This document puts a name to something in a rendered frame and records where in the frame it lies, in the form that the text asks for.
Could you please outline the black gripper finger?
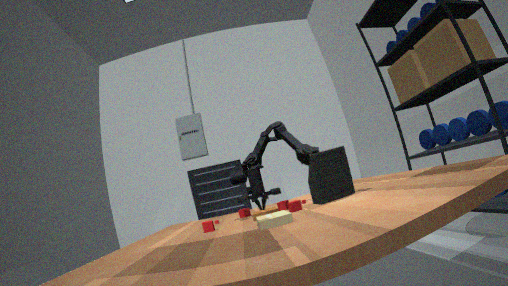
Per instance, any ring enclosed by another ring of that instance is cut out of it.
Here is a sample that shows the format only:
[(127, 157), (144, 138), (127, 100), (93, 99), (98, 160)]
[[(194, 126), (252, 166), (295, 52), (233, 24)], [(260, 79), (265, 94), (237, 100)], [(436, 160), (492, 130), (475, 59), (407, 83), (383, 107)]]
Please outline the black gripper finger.
[(259, 199), (258, 200), (254, 200), (252, 202), (255, 202), (257, 204), (257, 206), (259, 207), (260, 210), (263, 210), (262, 207), (261, 207), (261, 204), (260, 204), (260, 201)]
[[(269, 197), (268, 197), (269, 198)], [(262, 198), (262, 206), (263, 206), (263, 210), (266, 208), (266, 201), (268, 198)]]

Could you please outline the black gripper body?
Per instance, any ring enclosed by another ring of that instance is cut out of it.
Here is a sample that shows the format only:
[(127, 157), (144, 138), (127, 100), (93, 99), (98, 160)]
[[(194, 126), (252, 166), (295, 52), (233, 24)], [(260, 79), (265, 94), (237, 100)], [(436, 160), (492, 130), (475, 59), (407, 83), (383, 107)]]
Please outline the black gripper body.
[[(248, 200), (248, 199), (251, 199), (252, 201), (254, 201), (254, 200), (258, 200), (258, 198), (261, 198), (261, 197), (268, 198), (269, 195), (281, 194), (280, 188), (270, 189), (271, 191), (265, 192), (262, 179), (251, 181), (251, 182), (249, 181), (249, 183), (250, 183), (252, 195), (247, 196), (247, 197), (246, 197), (246, 195), (237, 197), (237, 200), (239, 203), (246, 202), (246, 200)], [(264, 194), (260, 195), (260, 193), (264, 193)], [(255, 196), (256, 194), (258, 196)]]

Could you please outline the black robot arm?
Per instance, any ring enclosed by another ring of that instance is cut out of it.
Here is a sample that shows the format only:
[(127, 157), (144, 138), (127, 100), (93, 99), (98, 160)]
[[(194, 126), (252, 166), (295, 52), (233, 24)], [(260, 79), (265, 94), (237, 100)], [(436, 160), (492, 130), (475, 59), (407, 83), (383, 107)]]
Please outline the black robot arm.
[[(269, 137), (268, 134), (274, 130), (275, 136)], [(319, 147), (312, 147), (308, 144), (302, 144), (287, 130), (283, 122), (277, 121), (268, 126), (268, 128), (260, 134), (260, 138), (253, 150), (245, 161), (241, 164), (242, 170), (233, 171), (229, 174), (232, 185), (243, 183), (248, 180), (255, 181), (262, 179), (260, 169), (262, 166), (262, 155), (270, 141), (284, 140), (289, 144), (296, 153), (297, 160), (301, 164), (309, 166), (309, 155), (319, 153)], [(247, 167), (248, 166), (248, 167)]]

